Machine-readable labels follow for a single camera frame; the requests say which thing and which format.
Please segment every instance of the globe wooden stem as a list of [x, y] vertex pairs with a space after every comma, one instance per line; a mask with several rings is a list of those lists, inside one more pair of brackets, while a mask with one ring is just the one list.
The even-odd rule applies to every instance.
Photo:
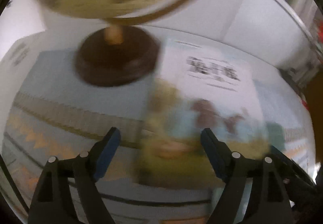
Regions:
[[111, 25], [104, 29], [104, 40], [109, 45], [120, 45], [123, 43], [123, 31], [120, 25]]

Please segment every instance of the metal screw head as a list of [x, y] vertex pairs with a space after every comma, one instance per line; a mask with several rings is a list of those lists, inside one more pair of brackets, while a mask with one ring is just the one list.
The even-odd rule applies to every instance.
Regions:
[[48, 159], [48, 162], [49, 162], [49, 163], [53, 163], [55, 160], [56, 160], [56, 157], [51, 156], [51, 157]]
[[83, 151], [80, 154], [80, 157], [87, 157], [88, 156], [88, 152], [87, 151]]
[[273, 161], [270, 157], [267, 156], [264, 158], [264, 160], [269, 164]]
[[238, 153], [238, 152], [232, 152], [232, 154], [231, 154], [234, 158], [240, 158], [240, 153]]

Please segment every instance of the red object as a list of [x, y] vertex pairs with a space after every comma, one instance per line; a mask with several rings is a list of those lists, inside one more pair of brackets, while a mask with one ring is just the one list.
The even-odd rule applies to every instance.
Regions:
[[307, 109], [307, 111], [309, 111], [308, 105], [307, 105], [307, 103], [304, 100], [302, 100], [302, 104]]
[[319, 40], [321, 43], [323, 43], [323, 22], [320, 22], [320, 27], [319, 27]]

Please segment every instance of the white wall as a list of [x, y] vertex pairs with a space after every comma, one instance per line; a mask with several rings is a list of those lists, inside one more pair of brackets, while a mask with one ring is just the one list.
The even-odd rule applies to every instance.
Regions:
[[11, 0], [0, 15], [0, 60], [18, 39], [46, 29], [36, 0]]
[[193, 0], [148, 25], [223, 42], [276, 67], [309, 50], [300, 26], [275, 0]]

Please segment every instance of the globe stand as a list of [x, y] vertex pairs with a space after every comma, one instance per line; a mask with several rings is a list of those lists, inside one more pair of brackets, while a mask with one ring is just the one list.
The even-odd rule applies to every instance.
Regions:
[[159, 43], [140, 28], [107, 27], [88, 36], [75, 57], [75, 70], [87, 83], [119, 86], [155, 68]]

